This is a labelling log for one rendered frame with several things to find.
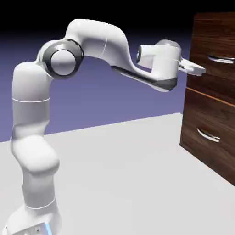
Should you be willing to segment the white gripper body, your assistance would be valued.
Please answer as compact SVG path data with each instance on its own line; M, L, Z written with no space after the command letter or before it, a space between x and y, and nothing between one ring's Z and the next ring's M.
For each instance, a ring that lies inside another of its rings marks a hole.
M204 67L199 66L184 58L181 58L181 61L179 63L179 70L186 74L195 75L195 76L201 76L206 72L206 69Z

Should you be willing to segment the dark wood drawer front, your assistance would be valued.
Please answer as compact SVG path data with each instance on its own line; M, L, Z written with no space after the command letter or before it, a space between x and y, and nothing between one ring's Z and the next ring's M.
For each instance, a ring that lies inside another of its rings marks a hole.
M235 64L208 56L235 58L235 12L205 12L194 16L190 61L203 66L200 76L189 75L187 87L235 106Z
M196 128L220 141L202 137ZM180 145L235 186L235 107L186 90Z

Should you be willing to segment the dark wood cabinet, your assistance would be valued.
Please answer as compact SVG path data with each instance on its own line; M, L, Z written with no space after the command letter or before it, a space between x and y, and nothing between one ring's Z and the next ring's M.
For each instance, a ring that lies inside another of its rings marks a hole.
M235 12L194 17L180 145L235 186Z

